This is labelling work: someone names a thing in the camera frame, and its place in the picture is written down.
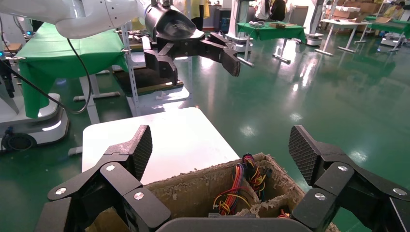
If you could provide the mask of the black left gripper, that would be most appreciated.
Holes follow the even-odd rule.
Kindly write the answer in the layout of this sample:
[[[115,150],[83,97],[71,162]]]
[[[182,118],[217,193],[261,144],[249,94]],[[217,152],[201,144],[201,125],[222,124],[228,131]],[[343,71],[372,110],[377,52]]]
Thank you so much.
[[[202,56],[220,63],[231,76],[239,76],[240,60],[231,41],[216,32],[205,33],[176,7],[156,3],[150,6],[145,16],[149,37],[142,38],[146,67],[161,78],[178,82],[174,58]]]

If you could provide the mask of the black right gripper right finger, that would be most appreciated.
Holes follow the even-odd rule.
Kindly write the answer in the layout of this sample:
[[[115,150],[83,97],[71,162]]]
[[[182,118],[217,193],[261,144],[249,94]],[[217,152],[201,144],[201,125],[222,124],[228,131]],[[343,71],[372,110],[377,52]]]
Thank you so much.
[[[289,153],[310,190],[292,219],[323,232],[340,208],[374,232],[410,229],[410,191],[358,166],[340,147],[316,141],[301,125],[291,128]]]

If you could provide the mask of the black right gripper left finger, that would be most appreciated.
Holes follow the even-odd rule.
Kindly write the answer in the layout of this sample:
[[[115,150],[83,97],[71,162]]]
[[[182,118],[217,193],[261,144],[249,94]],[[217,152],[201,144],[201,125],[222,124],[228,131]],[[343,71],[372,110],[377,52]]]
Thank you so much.
[[[129,141],[109,146],[93,167],[49,191],[35,230],[83,232],[109,208],[131,232],[159,229],[171,212],[141,183],[152,148],[148,125]]]

